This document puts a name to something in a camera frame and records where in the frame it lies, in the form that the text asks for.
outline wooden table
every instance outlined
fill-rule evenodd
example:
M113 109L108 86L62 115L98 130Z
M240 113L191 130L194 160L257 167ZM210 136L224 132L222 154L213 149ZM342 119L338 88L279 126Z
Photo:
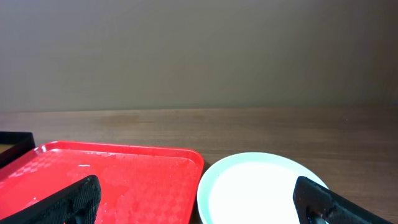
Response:
M0 114L0 130L56 139L189 147L208 164L269 152L398 223L398 108L131 110ZM197 208L192 223L199 223Z

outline plastic tray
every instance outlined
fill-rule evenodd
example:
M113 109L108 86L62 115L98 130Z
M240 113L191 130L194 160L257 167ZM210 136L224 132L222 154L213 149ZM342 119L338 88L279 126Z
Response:
M202 170L191 149L50 142L0 169L0 219L94 174L96 223L188 223Z

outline white plate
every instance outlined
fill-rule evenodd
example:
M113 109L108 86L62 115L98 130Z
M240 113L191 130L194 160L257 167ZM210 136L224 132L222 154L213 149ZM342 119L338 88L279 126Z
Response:
M212 165L198 187L204 224L299 223L293 191L299 176L327 186L304 166L282 156L246 152Z

